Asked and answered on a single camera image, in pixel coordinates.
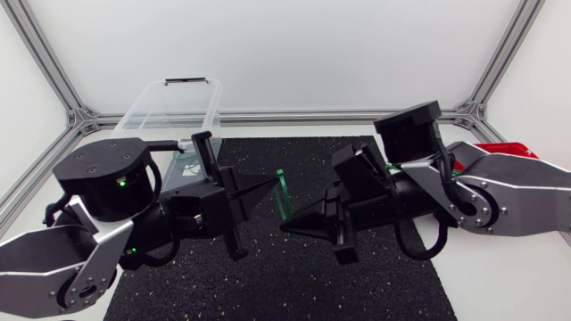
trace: green plastic piece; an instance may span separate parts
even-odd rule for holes
[[[279,208],[279,213],[283,220],[287,220],[292,217],[292,204],[289,200],[289,193],[287,192],[286,179],[284,178],[284,171],[282,169],[277,170],[277,178],[282,186],[282,193],[279,192],[279,188],[274,186],[274,194],[276,195],[277,207]]]
[[[402,170],[401,168],[398,168],[398,167],[396,167],[396,166],[394,166],[394,165],[392,165],[392,164],[386,164],[386,165],[385,165],[385,168],[386,168],[386,169],[389,169],[389,170],[390,170],[390,169],[395,169],[395,170],[399,170],[399,171]]]

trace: speckled black mat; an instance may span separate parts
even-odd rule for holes
[[[283,169],[299,209],[335,180],[331,153],[372,136],[226,139],[220,165],[242,172]],[[186,240],[165,267],[141,267],[120,279],[106,320],[455,320],[431,262],[408,259],[393,227],[358,234],[360,263],[339,266],[330,243],[294,235],[269,194],[239,227],[250,254],[232,262],[224,241]],[[408,226],[407,241],[423,246]]]

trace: white backdrop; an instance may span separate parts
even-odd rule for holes
[[[0,195],[65,129],[65,110],[0,9]]]
[[[453,108],[518,0],[29,1],[84,103],[124,112],[154,80],[206,76],[227,110]]]
[[[489,102],[490,123],[510,141],[571,169],[571,2],[549,0]]]

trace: red tray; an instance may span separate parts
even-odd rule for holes
[[[487,152],[502,152],[510,155],[525,156],[530,158],[539,159],[529,148],[521,143],[489,143],[489,144],[475,144]],[[458,163],[454,163],[454,169],[464,170],[465,167]]]

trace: clear plastic container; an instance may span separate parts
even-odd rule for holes
[[[221,145],[218,104],[222,86],[216,79],[155,81],[135,100],[110,138],[145,141],[178,140],[185,152],[154,152],[163,176],[163,190],[202,179],[191,135],[209,130],[215,156]]]

